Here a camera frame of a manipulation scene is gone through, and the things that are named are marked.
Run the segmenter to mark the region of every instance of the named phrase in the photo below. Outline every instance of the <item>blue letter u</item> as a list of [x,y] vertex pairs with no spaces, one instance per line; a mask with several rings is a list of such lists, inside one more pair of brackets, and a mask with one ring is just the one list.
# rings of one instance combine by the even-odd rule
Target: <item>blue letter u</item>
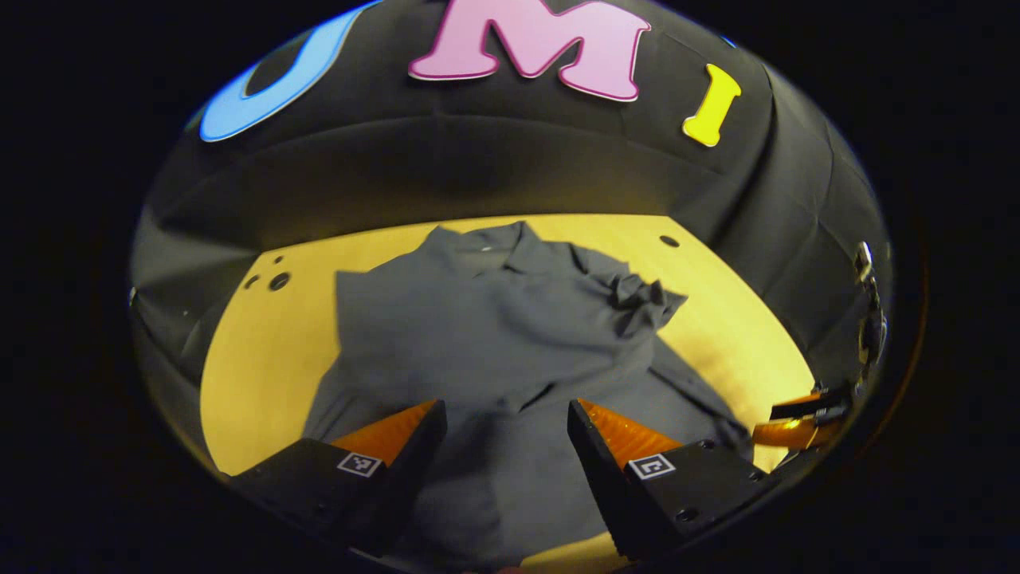
[[225,140],[287,107],[325,74],[337,60],[354,19],[379,1],[369,2],[318,25],[309,35],[291,69],[261,92],[245,95],[257,63],[227,84],[209,101],[199,136],[207,142]]

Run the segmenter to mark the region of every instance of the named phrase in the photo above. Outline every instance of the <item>gray shirt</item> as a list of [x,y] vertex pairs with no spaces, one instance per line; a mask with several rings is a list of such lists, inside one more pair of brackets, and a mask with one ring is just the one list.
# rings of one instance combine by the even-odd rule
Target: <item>gray shirt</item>
[[544,242],[524,221],[437,226],[410,253],[338,272],[337,298],[343,351],[305,436],[332,441],[447,403],[401,558],[500,567],[605,531],[566,432],[573,399],[751,458],[747,429],[656,337],[686,298],[598,251]]

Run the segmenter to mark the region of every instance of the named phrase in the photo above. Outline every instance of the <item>letter m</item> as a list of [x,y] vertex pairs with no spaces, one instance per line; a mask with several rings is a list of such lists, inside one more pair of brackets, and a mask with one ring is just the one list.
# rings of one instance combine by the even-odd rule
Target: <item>letter m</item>
[[486,53],[489,27],[496,29],[517,71],[538,77],[580,42],[577,59],[560,68],[575,90],[619,101],[638,99],[633,67],[644,19],[605,2],[585,2],[554,14],[542,0],[450,0],[432,51],[408,66],[419,80],[465,80],[496,72]]

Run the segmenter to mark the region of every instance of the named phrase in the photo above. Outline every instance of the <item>yellow table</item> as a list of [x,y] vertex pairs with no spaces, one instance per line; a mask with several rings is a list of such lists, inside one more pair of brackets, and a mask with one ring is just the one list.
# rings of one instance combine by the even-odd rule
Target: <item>yellow table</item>
[[[810,393],[808,366],[778,320],[711,249],[669,217],[552,214],[416,223],[259,256],[223,313],[202,377],[202,428],[216,466],[231,475],[241,473],[300,437],[319,379],[341,352],[335,271],[367,271],[412,251],[437,224],[464,232],[520,219],[544,240],[602,251],[628,262],[647,281],[659,278],[666,290],[687,296],[659,336],[749,429],[768,420],[773,404]],[[663,243],[662,234],[679,247]],[[269,291],[272,277],[285,271],[289,282]],[[246,289],[254,275],[258,278]],[[785,453],[756,447],[755,465],[771,471]],[[573,561],[574,571],[606,571],[599,565],[616,566],[621,560],[603,535],[524,564],[561,572]]]

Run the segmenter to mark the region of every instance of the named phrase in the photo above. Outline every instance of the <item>black screw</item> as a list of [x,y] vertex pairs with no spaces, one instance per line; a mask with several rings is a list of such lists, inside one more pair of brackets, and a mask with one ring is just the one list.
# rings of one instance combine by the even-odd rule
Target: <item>black screw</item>
[[676,513],[676,520],[680,522],[691,522],[692,520],[698,518],[698,509],[683,509],[682,511]]
[[289,273],[289,272],[282,272],[282,273],[277,274],[276,276],[273,276],[272,280],[269,281],[269,291],[270,292],[278,292],[278,291],[283,290],[284,289],[284,284],[287,284],[287,282],[290,279],[291,279],[291,273]]

